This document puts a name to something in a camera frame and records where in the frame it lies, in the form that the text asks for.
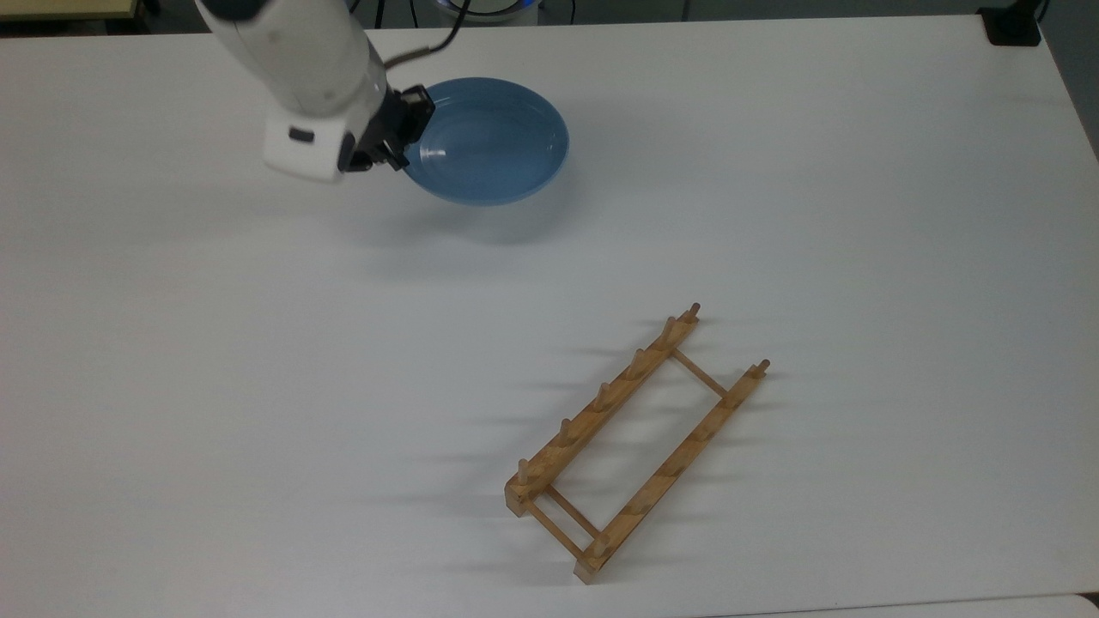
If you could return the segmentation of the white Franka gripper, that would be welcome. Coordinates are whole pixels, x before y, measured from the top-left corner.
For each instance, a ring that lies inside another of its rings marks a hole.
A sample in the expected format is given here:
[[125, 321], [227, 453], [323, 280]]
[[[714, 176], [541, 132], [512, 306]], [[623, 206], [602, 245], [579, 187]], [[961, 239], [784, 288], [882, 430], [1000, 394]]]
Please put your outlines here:
[[[404, 90], [389, 88], [387, 79], [270, 82], [270, 92], [263, 162], [314, 181], [338, 181], [342, 173], [376, 166], [402, 172], [410, 164], [408, 146], [435, 113], [422, 82]], [[380, 129], [362, 136], [377, 113]]]

